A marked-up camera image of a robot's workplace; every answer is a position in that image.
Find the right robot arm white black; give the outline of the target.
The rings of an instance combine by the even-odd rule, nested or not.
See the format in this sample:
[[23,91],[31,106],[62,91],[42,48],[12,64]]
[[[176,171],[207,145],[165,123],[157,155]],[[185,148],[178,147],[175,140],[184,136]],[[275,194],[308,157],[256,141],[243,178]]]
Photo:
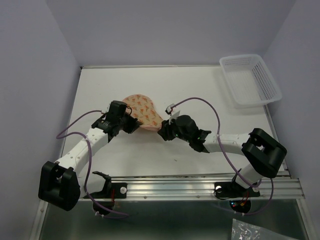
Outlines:
[[230,182],[231,192],[235,195],[254,188],[262,178],[275,178],[288,152],[261,128],[245,134],[218,134],[198,128],[188,115],[164,120],[157,133],[164,141],[183,140],[199,153],[221,152],[225,157],[227,153],[246,157],[248,165],[237,169]]

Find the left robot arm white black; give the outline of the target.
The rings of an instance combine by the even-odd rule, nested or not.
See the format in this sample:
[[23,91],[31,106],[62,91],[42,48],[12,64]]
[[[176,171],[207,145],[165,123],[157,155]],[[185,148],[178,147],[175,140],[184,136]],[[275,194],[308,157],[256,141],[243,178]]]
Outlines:
[[133,117],[125,102],[114,100],[82,139],[58,160],[47,161],[41,169],[38,197],[65,211],[70,211],[83,196],[87,195],[88,178],[79,180],[84,167],[92,166],[93,156],[111,142],[120,131],[128,134],[139,128],[141,122]]

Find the floral mesh laundry bag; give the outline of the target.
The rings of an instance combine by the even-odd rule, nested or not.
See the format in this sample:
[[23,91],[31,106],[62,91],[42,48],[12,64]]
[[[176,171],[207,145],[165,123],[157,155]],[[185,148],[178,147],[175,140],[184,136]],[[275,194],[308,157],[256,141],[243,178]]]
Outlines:
[[157,113],[153,101],[145,95],[133,94],[122,100],[132,109],[131,116],[137,118],[142,129],[157,132],[160,130],[163,118]]

